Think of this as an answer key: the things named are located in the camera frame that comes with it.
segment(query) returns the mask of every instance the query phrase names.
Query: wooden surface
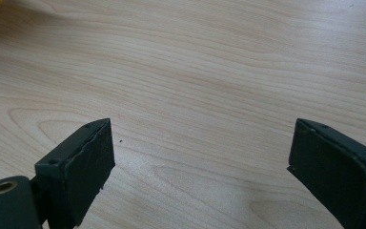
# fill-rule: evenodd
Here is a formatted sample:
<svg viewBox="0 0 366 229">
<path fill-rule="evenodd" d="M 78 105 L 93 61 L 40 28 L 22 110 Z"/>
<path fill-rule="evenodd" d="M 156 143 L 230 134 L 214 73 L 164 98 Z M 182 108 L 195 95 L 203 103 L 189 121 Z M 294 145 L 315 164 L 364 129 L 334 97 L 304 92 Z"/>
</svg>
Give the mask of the wooden surface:
<svg viewBox="0 0 366 229">
<path fill-rule="evenodd" d="M 298 117 L 366 144 L 366 1 L 0 6 L 0 178 L 103 117 L 80 228 L 341 228 L 286 168 Z"/>
</svg>

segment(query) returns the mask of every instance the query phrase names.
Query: table top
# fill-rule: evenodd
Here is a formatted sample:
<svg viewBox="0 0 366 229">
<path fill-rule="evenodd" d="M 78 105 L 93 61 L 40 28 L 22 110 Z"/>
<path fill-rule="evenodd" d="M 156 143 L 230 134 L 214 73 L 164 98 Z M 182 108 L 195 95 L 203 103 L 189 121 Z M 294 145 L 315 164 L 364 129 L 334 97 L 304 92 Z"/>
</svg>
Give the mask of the table top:
<svg viewBox="0 0 366 229">
<path fill-rule="evenodd" d="M 0 179 L 105 117 L 79 228 L 341 228 L 286 168 L 299 117 L 366 145 L 366 2 L 4 2 Z"/>
</svg>

